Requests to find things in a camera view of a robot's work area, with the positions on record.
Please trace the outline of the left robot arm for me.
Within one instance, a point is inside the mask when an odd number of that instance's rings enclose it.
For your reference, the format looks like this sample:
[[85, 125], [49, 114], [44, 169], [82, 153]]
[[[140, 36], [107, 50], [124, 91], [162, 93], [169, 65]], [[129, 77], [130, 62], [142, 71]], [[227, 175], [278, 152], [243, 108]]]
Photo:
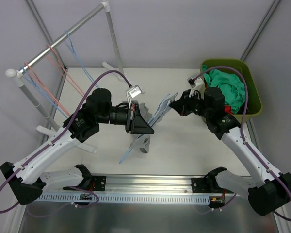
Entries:
[[94, 90], [51, 139], [23, 160], [0, 166], [18, 204], [30, 204], [44, 192], [58, 188], [93, 191], [97, 185], [85, 165], [75, 165], [67, 171], [45, 171], [65, 153], [97, 134], [100, 124], [123, 125], [130, 134], [154, 134], [137, 102], [131, 107], [113, 106], [111, 97], [105, 88]]

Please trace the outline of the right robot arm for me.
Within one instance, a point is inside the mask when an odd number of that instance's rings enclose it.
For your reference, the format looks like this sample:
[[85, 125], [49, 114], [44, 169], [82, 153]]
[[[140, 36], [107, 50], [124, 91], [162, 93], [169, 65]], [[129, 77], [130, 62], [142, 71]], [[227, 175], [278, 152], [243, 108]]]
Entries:
[[251, 176], [246, 179], [219, 167], [207, 173], [198, 184], [200, 188], [214, 193], [229, 190], [247, 199], [261, 216], [291, 203], [291, 174], [272, 166], [247, 140], [239, 121], [225, 112], [225, 97], [219, 88], [207, 88], [204, 97], [199, 91], [186, 90], [169, 106], [182, 117], [191, 113], [203, 117], [208, 129], [234, 152]]

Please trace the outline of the grey tank top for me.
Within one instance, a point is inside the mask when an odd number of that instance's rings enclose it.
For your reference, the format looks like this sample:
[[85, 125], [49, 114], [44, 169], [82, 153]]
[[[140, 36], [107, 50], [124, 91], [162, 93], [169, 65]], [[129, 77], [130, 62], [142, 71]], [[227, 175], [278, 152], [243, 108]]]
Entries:
[[[146, 107], [144, 103], [139, 104], [139, 109], [141, 112], [141, 116], [146, 122], [152, 118], [152, 114], [149, 112], [149, 109]], [[149, 152], [149, 145], [150, 145], [150, 135], [149, 134], [140, 134], [136, 135], [135, 139], [129, 146], [129, 149], [140, 149], [142, 153]]]

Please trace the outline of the green tank top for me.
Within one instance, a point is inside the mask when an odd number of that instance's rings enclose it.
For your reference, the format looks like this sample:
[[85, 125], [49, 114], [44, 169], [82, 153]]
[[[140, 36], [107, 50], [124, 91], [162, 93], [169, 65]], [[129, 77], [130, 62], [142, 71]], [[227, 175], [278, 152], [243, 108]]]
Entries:
[[207, 87], [221, 90], [225, 97], [225, 105], [230, 106], [231, 113], [238, 113], [245, 103], [246, 91], [244, 83], [237, 75], [213, 69], [204, 74], [204, 80]]

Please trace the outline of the red tank top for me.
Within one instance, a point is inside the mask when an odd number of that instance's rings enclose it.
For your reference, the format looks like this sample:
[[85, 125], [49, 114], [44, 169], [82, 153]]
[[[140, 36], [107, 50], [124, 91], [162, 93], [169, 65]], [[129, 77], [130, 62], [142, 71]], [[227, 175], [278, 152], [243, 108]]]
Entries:
[[228, 114], [233, 114], [232, 111], [231, 111], [231, 106], [225, 105], [225, 112], [228, 113]]

